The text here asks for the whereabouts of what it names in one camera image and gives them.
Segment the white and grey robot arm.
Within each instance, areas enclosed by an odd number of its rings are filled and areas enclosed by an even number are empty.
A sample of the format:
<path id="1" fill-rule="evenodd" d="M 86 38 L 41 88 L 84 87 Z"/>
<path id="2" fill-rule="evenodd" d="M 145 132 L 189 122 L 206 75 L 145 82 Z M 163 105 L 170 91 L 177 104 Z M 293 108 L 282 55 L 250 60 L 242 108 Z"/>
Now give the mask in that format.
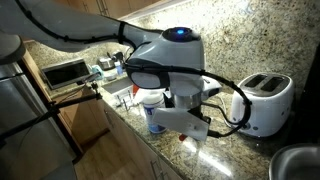
<path id="1" fill-rule="evenodd" d="M 109 43 L 129 46 L 133 54 L 124 66 L 131 82 L 141 89 L 167 88 L 173 99 L 172 108 L 154 111 L 153 122 L 200 141 L 221 136 L 191 113 L 221 85 L 205 71 L 202 37 L 188 27 L 146 29 L 54 0 L 0 0 L 0 31 L 7 56 L 24 37 L 71 53 Z"/>

